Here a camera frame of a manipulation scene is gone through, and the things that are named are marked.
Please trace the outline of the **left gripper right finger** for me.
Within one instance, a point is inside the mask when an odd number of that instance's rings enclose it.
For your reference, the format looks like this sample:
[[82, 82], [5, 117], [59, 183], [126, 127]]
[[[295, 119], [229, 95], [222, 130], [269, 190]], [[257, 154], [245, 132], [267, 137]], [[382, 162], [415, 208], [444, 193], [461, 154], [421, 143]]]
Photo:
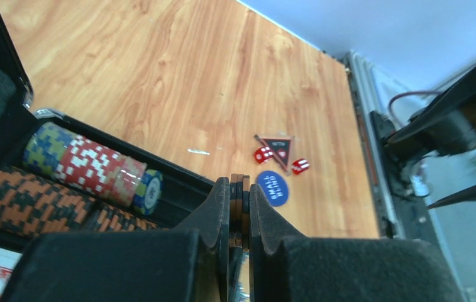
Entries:
[[462, 301], [442, 253], [421, 240], [307, 237], [250, 189], [252, 301]]

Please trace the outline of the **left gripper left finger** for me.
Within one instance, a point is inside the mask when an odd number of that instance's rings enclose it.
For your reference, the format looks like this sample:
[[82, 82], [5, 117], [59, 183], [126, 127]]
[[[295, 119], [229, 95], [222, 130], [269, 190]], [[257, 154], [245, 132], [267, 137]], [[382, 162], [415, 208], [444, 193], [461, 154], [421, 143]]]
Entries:
[[170, 230], [50, 233], [34, 239], [1, 301], [228, 301], [230, 186]]

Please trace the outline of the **blue small blind button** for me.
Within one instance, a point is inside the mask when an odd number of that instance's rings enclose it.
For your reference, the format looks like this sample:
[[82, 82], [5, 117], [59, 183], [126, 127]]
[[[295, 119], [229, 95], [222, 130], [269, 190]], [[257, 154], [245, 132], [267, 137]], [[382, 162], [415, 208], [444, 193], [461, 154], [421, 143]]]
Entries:
[[288, 201], [289, 187], [280, 174], [263, 171], [257, 176], [256, 183], [262, 188], [271, 206], [279, 207]]

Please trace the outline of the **orange chips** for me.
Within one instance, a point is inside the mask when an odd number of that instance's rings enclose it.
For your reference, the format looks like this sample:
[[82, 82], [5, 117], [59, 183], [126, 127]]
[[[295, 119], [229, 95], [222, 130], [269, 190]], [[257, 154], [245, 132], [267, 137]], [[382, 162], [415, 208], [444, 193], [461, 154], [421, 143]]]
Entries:
[[232, 174], [230, 179], [230, 247], [250, 249], [250, 176]]

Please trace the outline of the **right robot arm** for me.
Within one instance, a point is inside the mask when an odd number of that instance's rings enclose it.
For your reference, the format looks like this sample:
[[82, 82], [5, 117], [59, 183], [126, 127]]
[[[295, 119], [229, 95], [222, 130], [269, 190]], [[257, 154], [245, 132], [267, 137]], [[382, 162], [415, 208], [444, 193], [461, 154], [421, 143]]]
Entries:
[[416, 162], [430, 152], [444, 157], [476, 149], [476, 66], [399, 130], [375, 111], [370, 118], [393, 202], [419, 201], [406, 192]]

